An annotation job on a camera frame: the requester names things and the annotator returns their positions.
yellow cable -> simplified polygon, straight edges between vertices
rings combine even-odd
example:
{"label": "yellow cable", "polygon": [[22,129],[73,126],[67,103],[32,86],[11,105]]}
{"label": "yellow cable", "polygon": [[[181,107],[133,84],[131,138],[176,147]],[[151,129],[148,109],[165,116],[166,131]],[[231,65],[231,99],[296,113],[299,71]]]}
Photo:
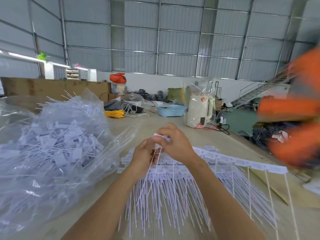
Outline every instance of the yellow cable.
{"label": "yellow cable", "polygon": [[113,118],[123,118],[125,116],[125,112],[123,110],[105,111],[104,113],[107,117]]}

blue plastic basket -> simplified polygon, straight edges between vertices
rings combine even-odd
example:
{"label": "blue plastic basket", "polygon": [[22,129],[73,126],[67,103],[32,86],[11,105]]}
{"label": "blue plastic basket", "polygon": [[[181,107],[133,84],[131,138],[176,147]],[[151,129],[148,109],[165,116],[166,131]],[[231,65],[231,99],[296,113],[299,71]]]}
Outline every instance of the blue plastic basket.
{"label": "blue plastic basket", "polygon": [[170,104],[170,108],[162,108],[161,105],[157,106],[158,114],[162,117],[183,116],[186,110],[185,106]]}

green floor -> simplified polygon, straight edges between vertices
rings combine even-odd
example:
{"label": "green floor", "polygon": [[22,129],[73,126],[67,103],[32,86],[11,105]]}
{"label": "green floor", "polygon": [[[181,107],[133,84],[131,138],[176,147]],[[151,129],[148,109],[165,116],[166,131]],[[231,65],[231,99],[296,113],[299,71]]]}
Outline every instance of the green floor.
{"label": "green floor", "polygon": [[226,123],[230,125],[233,133],[245,131],[252,134],[252,126],[258,121],[257,111],[246,109],[234,109],[232,112],[224,112]]}

red plastic bag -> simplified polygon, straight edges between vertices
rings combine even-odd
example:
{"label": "red plastic bag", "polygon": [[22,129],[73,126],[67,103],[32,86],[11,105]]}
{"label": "red plastic bag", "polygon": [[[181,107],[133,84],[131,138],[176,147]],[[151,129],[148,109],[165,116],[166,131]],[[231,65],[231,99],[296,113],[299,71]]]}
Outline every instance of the red plastic bag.
{"label": "red plastic bag", "polygon": [[110,75],[110,81],[112,81],[113,83],[126,83],[127,79],[125,78],[125,73],[117,73],[117,74],[111,74]]}

hand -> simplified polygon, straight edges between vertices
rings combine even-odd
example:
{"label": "hand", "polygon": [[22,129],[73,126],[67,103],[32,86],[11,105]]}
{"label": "hand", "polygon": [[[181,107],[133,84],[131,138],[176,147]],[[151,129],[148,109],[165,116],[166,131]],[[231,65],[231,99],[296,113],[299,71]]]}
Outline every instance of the hand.
{"label": "hand", "polygon": [[168,123],[158,129],[156,133],[170,138],[170,142],[160,136],[154,136],[152,140],[161,145],[164,151],[174,160],[186,165],[188,162],[199,158],[186,135],[175,124]]}
{"label": "hand", "polygon": [[127,170],[131,171],[132,176],[135,177],[136,180],[146,175],[150,165],[153,166],[157,164],[160,148],[154,150],[154,147],[155,142],[149,138],[142,141],[140,145],[135,148]]}

